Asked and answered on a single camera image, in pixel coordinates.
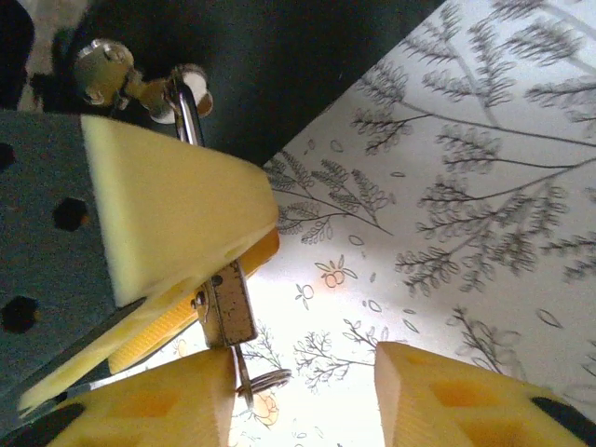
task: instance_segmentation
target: branch illustration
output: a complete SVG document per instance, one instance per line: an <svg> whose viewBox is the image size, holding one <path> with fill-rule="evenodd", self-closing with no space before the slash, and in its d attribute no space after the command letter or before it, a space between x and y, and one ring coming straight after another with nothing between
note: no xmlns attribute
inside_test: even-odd
<svg viewBox="0 0 596 447"><path fill-rule="evenodd" d="M427 208L430 224L418 223L418 232L429 239L436 237L441 243L453 237L464 240L448 251L429 247L427 252L417 255L398 254L396 271L408 275L403 283L409 287L410 294L421 291L429 296L431 288L451 282L452 275L461 275L464 280L460 291L482 292L485 284L481 279L494 280L491 262L506 267L515 276L534 271L537 256L533 239L539 235L551 237L552 228L560 223L558 215L568 212L562 202L565 191L554 186L549 176L533 185L536 183L538 186L531 195L524 193L528 185L508 191L508 198L496 210L485 197L473 197L477 200L475 206L466 204L470 196L456 177L447 182L440 180L434 190L429 188L419 206ZM506 230L514 224L515 229ZM529 224L529 229L524 229L525 224ZM461 259L461 265L467 268L462 272L454 255L465 248L473 253Z"/></svg>
<svg viewBox="0 0 596 447"><path fill-rule="evenodd" d="M528 89L524 96L541 107L559 107L563 110L593 105L596 104L596 82L592 78L575 78L560 84L537 84Z"/></svg>
<svg viewBox="0 0 596 447"><path fill-rule="evenodd" d="M572 123L587 123L584 129L584 136L586 138L592 138L596 134L596 107L592 106L591 109L589 112L572 110L566 113L567 119Z"/></svg>
<svg viewBox="0 0 596 447"><path fill-rule="evenodd" d="M568 12L552 5L546 0L493 0L494 12L491 15L496 19L526 19L538 9L548 12L554 17L567 22L579 32L596 39L596 30L584 21Z"/></svg>
<svg viewBox="0 0 596 447"><path fill-rule="evenodd" d="M596 75L595 67L577 57L582 39L560 21L536 19L534 23L514 33L504 46L520 58L535 61L540 66L565 60L586 73Z"/></svg>
<svg viewBox="0 0 596 447"><path fill-rule="evenodd" d="M374 352L376 349L377 344L379 341L386 342L389 338L389 328L385 326L377 339L374 335L375 328L371 326L371 328L366 331L365 333L359 332L361 322L357 321L356 323L352 323L351 321L344 319L344 323L348 327L348 332L344 332L343 336L348 340L356 343L357 345L365 345L369 346L368 351Z"/></svg>
<svg viewBox="0 0 596 447"><path fill-rule="evenodd" d="M509 163L541 169L569 169L573 166L545 165L502 158L498 156L502 146L501 139L492 138L488 132L478 132L476 128L463 131L459 125L445 125L435 141L443 144L443 149L447 153L442 159L447 172L457 170L460 173L474 171L485 174L492 170L494 163Z"/></svg>
<svg viewBox="0 0 596 447"><path fill-rule="evenodd" d="M476 60L481 64L477 69L481 76L478 80L478 92L486 109L509 102L513 98L508 89L515 81L505 74L514 67L511 62L504 61L504 49L495 44L496 33L488 20L482 20L472 26L468 33L472 35L470 43L476 51Z"/></svg>
<svg viewBox="0 0 596 447"><path fill-rule="evenodd" d="M253 342L245 344L246 348L243 352L244 358L247 360L263 360L268 362L273 368L277 370L283 369L279 354L273 350L273 335L267 326L259 321L257 325L258 338Z"/></svg>
<svg viewBox="0 0 596 447"><path fill-rule="evenodd" d="M403 67L394 68L393 61L380 60L356 84L372 101L387 110L403 100L408 75Z"/></svg>
<svg viewBox="0 0 596 447"><path fill-rule="evenodd" d="M419 40L415 38L405 39L403 45L412 54L422 53L423 58L427 55L425 48L428 46L442 47L450 55L450 58L439 59L439 61L455 61L464 73L463 78L452 77L448 70L442 72L431 72L423 77L423 84L446 95L450 100L459 102L465 97L474 96L478 99L482 111L489 122L499 127L491 107L503 102L511 101L508 89L514 85L514 80L505 77L513 64L503 61L504 50L495 44L496 34L493 26L488 20L482 20L472 26L468 33L471 34L470 44L476 53L476 60L481 64L477 69L477 79L472 70L459 54L451 39L459 32L459 6L447 3L440 11L441 25L436 25L431 20L423 22L426 33L430 34L434 43L426 46L417 45Z"/></svg>
<svg viewBox="0 0 596 447"><path fill-rule="evenodd" d="M383 149L388 152L392 146L397 145L400 141L400 135L410 135L412 133L412 126L408 124L409 122L428 116L429 114L425 114L396 121L387 112L373 114L370 111L363 112L358 109L352 120L351 127L358 128L359 135L374 136L372 140L367 142L364 151L367 156L376 156L379 150Z"/></svg>
<svg viewBox="0 0 596 447"><path fill-rule="evenodd" d="M339 163L324 159L321 161L323 170L310 172L291 154L286 151L281 151L280 154L286 163L273 158L264 167L273 190L306 200L279 207L278 230L281 234L303 234L301 241L304 244L316 244L325 238L332 238L331 219L339 216L353 217L390 234L381 227L376 215L377 211L389 203L389 198L362 171L353 169L348 173ZM357 193L346 186L350 177L358 188ZM330 189L328 196L331 202L311 193L310 188L315 185L315 181ZM322 206L330 211L321 212ZM305 223L311 225L306 231Z"/></svg>
<svg viewBox="0 0 596 447"><path fill-rule="evenodd" d="M372 97L372 99L374 101L383 101L384 103L391 103L392 106L395 105L396 103L401 104L403 107L410 109L413 112L417 112L419 114L418 116L414 116L415 119L434 118L434 119L440 119L440 120L449 121L449 122L452 122L455 124L462 124L462 125L476 127L476 128L499 130L501 132L511 134L511 135L521 135L521 136L525 136L525 137L537 138L539 140L564 142L564 143L569 143L569 144L576 144L576 145L580 145L580 146L596 148L596 143L583 142L581 140L574 140L574 139L570 139L570 138L562 138L562 137L558 137L556 135L546 135L546 134L528 132L528 131L519 130L519 129L505 128L502 126L497 127L497 126L481 123L478 121L459 119L459 118L456 118L453 116L443 115L443 114L436 113L436 112L431 112L431 111L424 109L422 107L419 107L415 104L409 103L409 102L405 101L405 99L400 99L402 96L393 97L392 91L389 88L384 88L381 85L376 85L374 87L368 88L367 86L365 86L363 84L363 79L364 78L361 78L358 81L357 87L360 90L362 90L367 96ZM373 83L374 79L369 76L367 82ZM405 95L405 91L401 91L400 95ZM372 112L370 110L369 111L358 110L358 114L359 115L369 114L370 116L372 116L372 115L374 115L374 112Z"/></svg>
<svg viewBox="0 0 596 447"><path fill-rule="evenodd" d="M561 257L575 256L574 265L565 267L563 280L567 283L596 276L596 232L586 236L574 235L569 239L559 239L541 247L546 255L557 254Z"/></svg>
<svg viewBox="0 0 596 447"><path fill-rule="evenodd" d="M489 328L482 321L470 318L467 315L467 309L461 306L454 308L454 313L447 324L463 328L464 343L455 351L456 355L480 355L481 357L471 358L475 365L500 374L505 373L503 367L509 366L514 376L527 380L522 364L513 349L513 346L522 338L519 332Z"/></svg>
<svg viewBox="0 0 596 447"><path fill-rule="evenodd" d="M316 391L320 384L343 380L355 365L373 366L370 362L338 359L331 353L332 341L328 332L309 332L294 346L298 372L305 372L306 386Z"/></svg>

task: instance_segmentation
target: metal ring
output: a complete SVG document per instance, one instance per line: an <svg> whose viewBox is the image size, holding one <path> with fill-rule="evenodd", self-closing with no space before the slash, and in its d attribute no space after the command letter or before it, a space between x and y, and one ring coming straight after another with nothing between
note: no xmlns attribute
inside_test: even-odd
<svg viewBox="0 0 596 447"><path fill-rule="evenodd" d="M237 390L238 392L242 388L242 396L246 401L247 406L249 409L252 410L254 405L254 399L252 397L252 384L251 384L251 377L249 376L249 370L246 367L246 362L244 361L244 357L242 356L242 349L240 345L234 346L234 352L236 354L236 361L238 364L238 374L240 375L240 383L242 384L240 388Z"/></svg>
<svg viewBox="0 0 596 447"><path fill-rule="evenodd" d="M273 387L279 388L287 385L288 382L290 382L290 379L291 370L276 370L268 372L251 379L251 392L252 394L259 394ZM237 389L237 393L240 397L242 397L244 395L244 386L240 386Z"/></svg>

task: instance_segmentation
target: botanical print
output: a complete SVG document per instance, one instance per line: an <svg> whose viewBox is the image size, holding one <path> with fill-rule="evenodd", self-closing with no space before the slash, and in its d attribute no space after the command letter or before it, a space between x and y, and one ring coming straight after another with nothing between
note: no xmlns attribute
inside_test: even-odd
<svg viewBox="0 0 596 447"><path fill-rule="evenodd" d="M455 351L456 356L471 356L472 363L494 373L508 373L527 381L527 375L513 349L522 335L516 331L499 331L482 321L470 318L465 307L456 307L447 320L448 326L462 329L464 343Z"/></svg>
<svg viewBox="0 0 596 447"><path fill-rule="evenodd" d="M188 355L188 347L186 345L186 340L183 338L175 339L171 346L174 348L174 354L180 358L186 357Z"/></svg>
<svg viewBox="0 0 596 447"><path fill-rule="evenodd" d="M323 272L321 278L325 279L325 285L330 289L344 284L346 278L358 279L358 275L353 270L344 267L344 255L342 254L337 262L329 261L329 264L315 263L317 268Z"/></svg>
<svg viewBox="0 0 596 447"><path fill-rule="evenodd" d="M537 309L536 316L539 317L542 322L552 326L553 328L563 329L563 325L546 309Z"/></svg>
<svg viewBox="0 0 596 447"><path fill-rule="evenodd" d="M305 284L304 286L296 284L296 289L298 289L298 294L294 299L296 301L302 300L302 304L304 305L305 309L308 310L308 300L312 300L315 297L313 286L310 284Z"/></svg>
<svg viewBox="0 0 596 447"><path fill-rule="evenodd" d="M313 392L323 384L341 381L347 376L351 368L374 366L374 350L379 341L389 340L389 328L384 326L379 331L371 326L362 329L360 320L352 322L344 319L345 332L342 332L342 342L349 342L358 346L356 357L343 358L333 354L332 336L328 332L309 332L293 347L296 358L296 371L305 378L306 386Z"/></svg>
<svg viewBox="0 0 596 447"><path fill-rule="evenodd" d="M244 359L260 360L269 363L271 368L283 370L279 354L273 349L273 334L261 321L257 325L258 337L254 342L248 342L243 349Z"/></svg>
<svg viewBox="0 0 596 447"><path fill-rule="evenodd" d="M437 20L426 20L422 33L414 32L401 43L411 57L417 58L416 62L437 67L423 77L425 88L467 107L470 105L466 100L475 100L483 120L471 122L440 115L409 102L407 91L413 81L403 67L394 66L392 61L380 61L358 84L378 106L374 110L357 110L352 123L359 133L371 137L363 149L368 155L375 156L380 149L390 150L401 135L415 132L416 122L430 118L445 123L435 139L443 151L445 173L439 174L419 198L417 205L427 212L427 219L416 225L417 233L442 246L398 255L396 270L408 275L404 283L411 293L429 295L441 284L452 282L453 276L463 280L460 291L485 291L487 282L495 279L496 266L520 276L535 271L540 256L555 250L569 249L580 255L573 265L565 267L565 281L589 278L596 272L593 232L572 238L564 238L559 232L564 216L570 212L566 203L569 193L560 184L561 179L578 169L593 169L596 157L549 164L501 155L511 135L524 135L536 143L542 140L596 147L589 141L592 127L596 127L596 116L591 116L596 103L591 93L596 91L596 84L586 78L596 70L577 57L584 40L593 39L596 34L585 23L567 16L556 23L539 18L501 45L498 42L503 37L497 34L500 20L527 18L536 9L554 15L562 15L562 11L542 1L495 1L493 6L491 16L467 29L475 62L466 61L453 44L462 33L460 8L455 3L445 4ZM585 127L583 134L564 139L500 124L498 110L514 100L511 87L516 81L509 72L515 67L516 57L538 65L568 61L585 72L560 85L535 85L525 93L529 102L563 109L571 123ZM415 115L396 119L393 116L397 108ZM491 175L497 164L524 166L529 170L529 180L490 194L476 194L475 176Z"/></svg>
<svg viewBox="0 0 596 447"><path fill-rule="evenodd" d="M295 156L281 151L281 157L273 158L264 167L274 191L301 199L279 207L279 233L302 234L304 244L317 244L333 238L332 220L350 217L390 234L377 217L377 211L389 203L386 192L359 169L348 172L328 159L320 164L321 170L308 171ZM329 199L313 195L315 182L330 190Z"/></svg>

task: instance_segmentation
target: black panel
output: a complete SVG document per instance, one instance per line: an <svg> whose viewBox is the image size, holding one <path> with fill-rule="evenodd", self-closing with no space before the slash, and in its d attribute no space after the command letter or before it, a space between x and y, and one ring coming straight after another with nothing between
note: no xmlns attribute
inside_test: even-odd
<svg viewBox="0 0 596 447"><path fill-rule="evenodd" d="M9 433L0 443L6 447L45 447L84 411L85 407L80 403L67 405Z"/></svg>
<svg viewBox="0 0 596 447"><path fill-rule="evenodd" d="M78 117L0 111L0 143L13 155L0 172L4 431L23 387L109 329L116 309Z"/></svg>
<svg viewBox="0 0 596 447"><path fill-rule="evenodd" d="M25 64L34 43L34 23L18 0L0 2L0 107L17 109L27 80Z"/></svg>
<svg viewBox="0 0 596 447"><path fill-rule="evenodd" d="M576 408L548 398L533 398L532 402L544 413L567 428L588 447L596 447L596 424Z"/></svg>
<svg viewBox="0 0 596 447"><path fill-rule="evenodd" d="M215 99L202 122L206 145L260 165L440 3L103 0L75 33L67 59L102 37L124 43L147 78L178 63L202 65ZM107 113L80 102L53 106ZM142 108L117 117L164 130Z"/></svg>

